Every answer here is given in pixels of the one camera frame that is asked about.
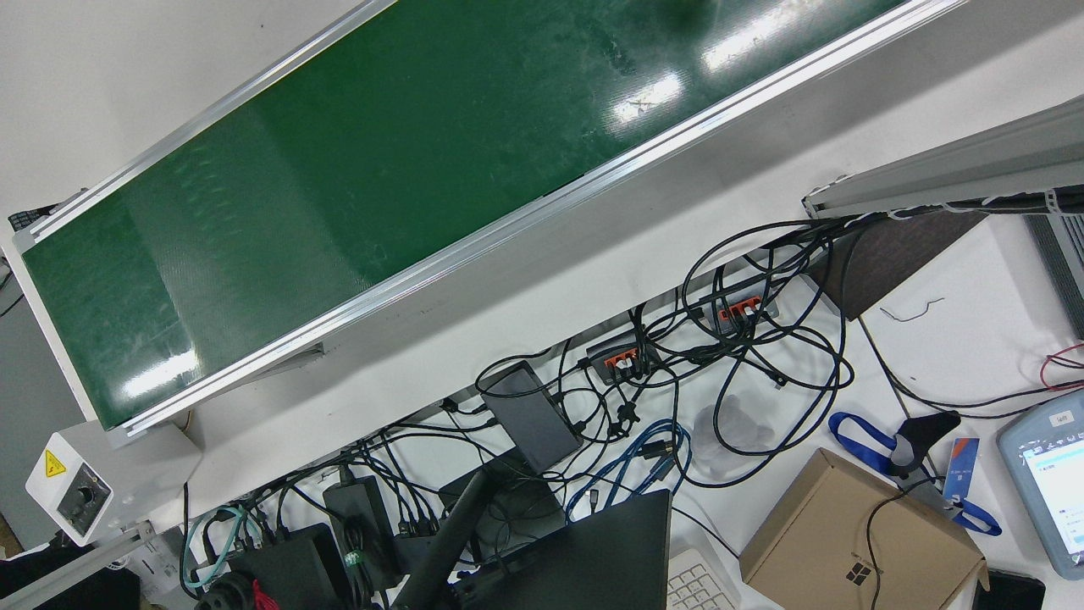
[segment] green conveyor belt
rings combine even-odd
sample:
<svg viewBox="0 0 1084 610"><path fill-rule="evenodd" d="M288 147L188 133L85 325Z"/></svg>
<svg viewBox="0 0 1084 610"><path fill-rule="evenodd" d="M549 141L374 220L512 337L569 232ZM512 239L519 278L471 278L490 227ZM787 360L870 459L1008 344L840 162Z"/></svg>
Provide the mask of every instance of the green conveyor belt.
<svg viewBox="0 0 1084 610"><path fill-rule="evenodd" d="M24 258L112 428L899 4L401 0Z"/></svg>

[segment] logo on box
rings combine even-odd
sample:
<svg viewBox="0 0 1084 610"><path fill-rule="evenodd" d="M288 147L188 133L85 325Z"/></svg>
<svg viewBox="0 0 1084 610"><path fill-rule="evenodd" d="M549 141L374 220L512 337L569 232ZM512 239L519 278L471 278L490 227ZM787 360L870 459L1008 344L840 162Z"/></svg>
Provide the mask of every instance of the logo on box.
<svg viewBox="0 0 1084 610"><path fill-rule="evenodd" d="M847 580L855 584L855 586L862 586L862 583L866 580L870 573L869 568L866 568L862 563L855 563L851 571L847 573Z"/></svg>

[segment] tablet screen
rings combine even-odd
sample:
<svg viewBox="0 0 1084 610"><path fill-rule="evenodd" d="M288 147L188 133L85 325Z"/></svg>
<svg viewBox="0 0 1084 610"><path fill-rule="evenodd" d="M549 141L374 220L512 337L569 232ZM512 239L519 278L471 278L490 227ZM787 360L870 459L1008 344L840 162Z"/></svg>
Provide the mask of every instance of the tablet screen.
<svg viewBox="0 0 1084 610"><path fill-rule="evenodd" d="M1084 438L1070 436L1059 443L1022 455L1066 549L1076 555L1084 551Z"/></svg>

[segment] aluminum frame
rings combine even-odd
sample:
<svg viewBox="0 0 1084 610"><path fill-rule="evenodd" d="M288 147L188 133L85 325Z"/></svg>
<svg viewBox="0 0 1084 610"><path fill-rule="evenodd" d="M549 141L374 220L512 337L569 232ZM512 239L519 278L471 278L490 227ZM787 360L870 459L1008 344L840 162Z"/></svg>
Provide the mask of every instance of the aluminum frame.
<svg viewBox="0 0 1084 610"><path fill-rule="evenodd" d="M1084 184L1084 95L853 176L805 195L838 218Z"/></svg>
<svg viewBox="0 0 1084 610"><path fill-rule="evenodd" d="M317 320L279 338L233 365L199 380L120 425L134 436L230 388L259 375L291 355L311 348L387 304L439 281L455 269L541 224L589 198L620 183L635 172L651 167L717 132L727 122L798 86L825 76L857 57L888 43L922 24L964 4L967 0L911 0L862 27L817 49L792 64L730 95L688 119L671 127L631 151L598 166L579 179L530 202L482 226L457 242L384 280L370 289L338 304ZM64 224L92 207L196 133L296 69L323 49L361 26L395 0L370 0L328 26L314 38L284 56L268 70L242 85L211 105L131 164L78 195L52 216L30 224L16 235L20 254L47 238Z"/></svg>
<svg viewBox="0 0 1084 610"><path fill-rule="evenodd" d="M154 528L151 523L141 521L125 530L120 536L100 544L87 555L0 599L0 610L33 610L145 545L152 538L154 538Z"/></svg>

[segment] white control box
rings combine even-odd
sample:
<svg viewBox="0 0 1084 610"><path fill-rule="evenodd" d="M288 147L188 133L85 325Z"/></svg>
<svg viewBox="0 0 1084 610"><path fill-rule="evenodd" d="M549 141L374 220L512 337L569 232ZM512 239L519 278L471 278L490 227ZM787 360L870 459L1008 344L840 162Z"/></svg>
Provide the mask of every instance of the white control box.
<svg viewBox="0 0 1084 610"><path fill-rule="evenodd" d="M173 426L114 449L96 421L53 433L26 491L85 546L146 519L181 493L199 450Z"/></svg>

